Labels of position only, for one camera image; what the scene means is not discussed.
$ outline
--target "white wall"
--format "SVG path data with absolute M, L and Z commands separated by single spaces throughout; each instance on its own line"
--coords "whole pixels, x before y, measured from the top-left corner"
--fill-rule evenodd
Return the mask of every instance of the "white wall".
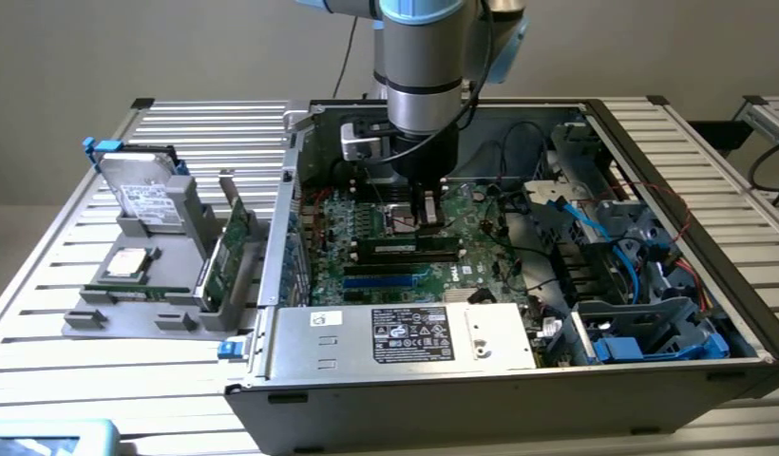
M 531 0 L 515 72 L 487 95 L 663 94 L 726 117 L 779 93 L 779 0 Z M 130 102 L 320 98 L 349 19 L 292 0 L 0 0 L 0 203 L 61 203 Z M 369 86 L 357 33 L 343 95 Z

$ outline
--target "robotic arm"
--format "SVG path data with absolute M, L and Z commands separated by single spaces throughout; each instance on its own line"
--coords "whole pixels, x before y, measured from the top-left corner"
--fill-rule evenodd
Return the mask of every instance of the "robotic arm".
M 341 127 L 343 154 L 365 164 L 391 163 L 411 185 L 420 229 L 439 229 L 440 179 L 457 165 L 457 121 L 487 82 L 503 82 L 527 18 L 524 0 L 297 0 L 332 13 L 381 21 L 376 74 L 387 84 L 389 129 Z M 464 79 L 473 81 L 463 98 Z M 389 137 L 389 155 L 381 155 Z

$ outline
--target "blue cable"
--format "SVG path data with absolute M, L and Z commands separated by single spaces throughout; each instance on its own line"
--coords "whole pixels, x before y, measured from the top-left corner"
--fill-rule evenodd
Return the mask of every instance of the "blue cable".
M 604 228 L 604 225 L 602 225 L 599 222 L 592 221 L 590 218 L 587 218 L 584 216 L 584 214 L 582 214 L 579 212 L 579 210 L 575 207 L 572 207 L 570 204 L 566 204 L 564 209 L 574 217 L 576 217 L 576 219 L 582 223 L 584 223 L 586 225 L 590 226 L 590 228 L 598 230 L 602 233 L 602 236 L 604 237 L 607 242 L 614 241 L 612 237 L 610 236 L 610 232 L 607 231 L 607 228 Z M 639 280 L 639 273 L 635 270 L 635 266 L 632 265 L 632 261 L 630 261 L 627 254 L 623 253 L 623 250 L 620 250 L 620 247 L 616 244 L 614 245 L 614 252 L 616 253 L 616 257 L 620 259 L 620 261 L 623 261 L 623 264 L 627 267 L 630 277 L 632 277 L 632 285 L 635 286 L 635 294 L 632 295 L 632 304 L 638 304 L 639 303 L 639 291 L 642 290 L 642 281 Z

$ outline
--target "warning sticker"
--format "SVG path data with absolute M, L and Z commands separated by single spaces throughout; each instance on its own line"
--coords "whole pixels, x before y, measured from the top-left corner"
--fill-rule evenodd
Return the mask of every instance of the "warning sticker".
M 445 307 L 373 309 L 373 359 L 381 364 L 455 361 Z
M 176 204 L 166 195 L 162 184 L 122 185 L 122 194 L 132 206 L 128 209 L 144 223 L 152 225 L 181 223 Z

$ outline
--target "motherboard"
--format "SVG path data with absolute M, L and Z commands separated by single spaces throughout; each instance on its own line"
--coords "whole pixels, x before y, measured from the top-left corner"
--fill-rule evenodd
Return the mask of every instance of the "motherboard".
M 493 209 L 487 190 L 475 183 L 448 188 L 445 224 L 431 237 L 416 235 L 405 203 L 361 202 L 340 190 L 307 199 L 312 305 L 525 302 L 517 258 L 479 229 Z

